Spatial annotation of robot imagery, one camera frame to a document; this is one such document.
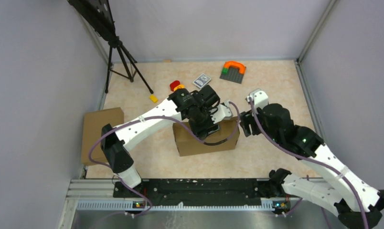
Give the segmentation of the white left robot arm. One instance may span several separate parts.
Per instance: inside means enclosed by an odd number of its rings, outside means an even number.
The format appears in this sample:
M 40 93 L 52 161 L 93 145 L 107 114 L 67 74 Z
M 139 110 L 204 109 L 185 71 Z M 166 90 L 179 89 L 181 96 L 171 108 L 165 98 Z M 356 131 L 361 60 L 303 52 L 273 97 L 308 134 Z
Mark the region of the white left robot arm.
M 143 190 L 141 177 L 129 154 L 138 143 L 172 123 L 183 120 L 188 121 L 192 135 L 203 141 L 220 129 L 219 123 L 222 120 L 233 116 L 229 105 L 229 102 L 221 103 L 209 85 L 193 92 L 181 88 L 130 122 L 115 127 L 104 126 L 101 148 L 113 173 L 125 183 L 125 192 L 131 197 L 137 197 Z

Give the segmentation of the yellow rectangular block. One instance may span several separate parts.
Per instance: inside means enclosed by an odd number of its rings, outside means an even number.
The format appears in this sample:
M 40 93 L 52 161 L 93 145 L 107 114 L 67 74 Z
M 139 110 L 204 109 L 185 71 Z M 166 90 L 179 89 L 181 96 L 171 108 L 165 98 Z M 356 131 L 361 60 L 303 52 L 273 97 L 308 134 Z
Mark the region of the yellow rectangular block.
M 149 96 L 149 99 L 150 99 L 153 103 L 157 103 L 157 102 L 159 101 L 159 99 L 158 99 L 155 95 L 153 95 L 153 94 L 151 94 L 151 95 Z

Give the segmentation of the large cardboard box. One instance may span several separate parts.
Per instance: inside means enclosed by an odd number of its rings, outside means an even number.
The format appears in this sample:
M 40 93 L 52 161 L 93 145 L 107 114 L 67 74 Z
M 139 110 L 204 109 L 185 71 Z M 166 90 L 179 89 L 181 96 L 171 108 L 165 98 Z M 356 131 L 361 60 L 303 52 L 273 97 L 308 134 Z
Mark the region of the large cardboard box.
M 208 146 L 200 143 L 193 137 L 189 131 L 179 123 L 173 123 L 172 130 L 174 135 L 175 144 L 179 152 L 179 156 L 193 156 L 206 153 L 214 153 L 220 151 L 234 150 L 236 148 L 240 131 L 237 127 L 237 117 L 233 117 L 229 120 L 223 120 L 219 123 L 220 130 L 210 134 L 203 141 L 207 143 L 217 143 L 226 139 L 230 135 L 232 137 L 226 142 L 216 146 Z

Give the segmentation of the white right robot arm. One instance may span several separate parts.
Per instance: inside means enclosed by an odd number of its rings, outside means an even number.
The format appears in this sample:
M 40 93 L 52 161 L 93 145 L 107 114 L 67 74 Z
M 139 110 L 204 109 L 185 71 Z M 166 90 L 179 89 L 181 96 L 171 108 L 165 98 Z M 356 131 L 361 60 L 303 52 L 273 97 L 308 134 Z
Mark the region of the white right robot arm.
M 245 135 L 262 134 L 284 153 L 316 171 L 329 187 L 319 186 L 285 169 L 269 173 L 269 189 L 276 196 L 294 195 L 335 215 L 350 229 L 371 229 L 382 219 L 384 189 L 375 189 L 357 177 L 312 129 L 294 124 L 280 104 L 241 113 Z

